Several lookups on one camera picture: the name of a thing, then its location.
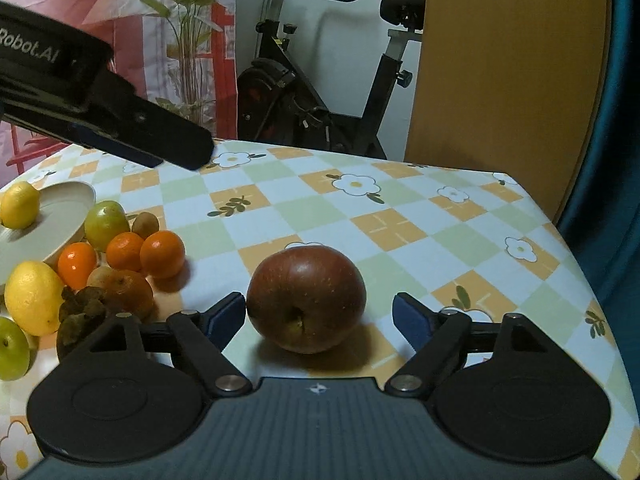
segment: white wall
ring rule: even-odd
[[[236,70],[254,57],[255,23],[263,0],[236,0]],[[388,28],[400,28],[380,18],[380,0],[352,3],[330,0],[285,0],[281,22],[298,26],[289,51],[329,109],[360,116],[386,50]],[[414,104],[420,44],[410,42],[402,68],[414,74],[409,88],[396,86],[378,138],[390,160],[402,160]]]

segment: plate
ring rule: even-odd
[[[95,190],[84,182],[61,182],[40,190],[40,213],[26,229],[0,226],[0,294],[20,262],[55,266],[69,243],[84,237],[84,219],[95,204]]]

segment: table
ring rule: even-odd
[[[604,314],[561,236],[506,174],[217,140],[211,164],[197,173],[170,164],[149,170],[69,146],[20,178],[37,188],[85,181],[98,200],[117,200],[127,213],[151,211],[178,233],[190,278],[181,290],[156,291],[163,317],[245,293],[260,261],[285,247],[325,244],[353,260],[367,285],[359,329],[335,351],[302,357],[274,348],[246,322],[225,354],[252,380],[374,376],[383,383],[412,354],[390,314],[400,291],[475,320],[521,312],[608,393],[612,421],[598,462],[623,480],[640,472],[638,414]],[[232,198],[246,200],[245,209],[221,210]],[[53,336],[39,346],[24,378],[0,384],[0,478],[18,478],[40,457],[25,404],[57,359]]]

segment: wooden door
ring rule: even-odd
[[[405,160],[510,174],[556,218],[588,142],[610,0],[427,0]]]

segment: teal curtain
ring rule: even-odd
[[[640,0],[612,0],[602,99],[558,223],[607,316],[640,399]]]

